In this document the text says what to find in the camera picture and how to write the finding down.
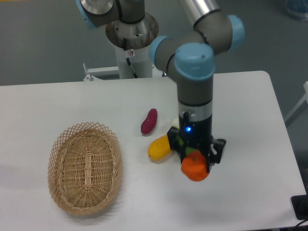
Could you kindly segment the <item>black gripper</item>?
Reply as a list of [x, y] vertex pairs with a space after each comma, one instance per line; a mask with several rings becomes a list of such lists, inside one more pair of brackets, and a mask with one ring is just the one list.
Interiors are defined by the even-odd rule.
[[206, 159], [206, 171], [219, 164], [226, 145], [225, 139], [212, 137], [212, 116], [201, 121], [192, 121], [191, 113], [184, 112], [179, 116], [180, 129], [171, 127], [167, 132], [169, 146], [180, 157], [180, 163], [186, 157], [186, 148], [199, 150]]

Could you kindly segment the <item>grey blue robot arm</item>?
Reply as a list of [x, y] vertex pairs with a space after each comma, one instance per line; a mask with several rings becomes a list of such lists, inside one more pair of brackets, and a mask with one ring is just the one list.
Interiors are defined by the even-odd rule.
[[221, 161], [224, 139], [212, 136], [214, 57], [239, 47], [244, 25], [224, 15], [214, 0], [182, 0], [193, 31], [179, 39], [158, 34], [156, 20], [142, 0], [78, 0], [90, 28], [105, 26], [109, 41], [120, 50], [121, 77], [149, 77], [156, 67], [177, 85], [179, 127], [155, 140], [148, 155], [159, 161], [172, 151], [187, 175], [208, 174]]

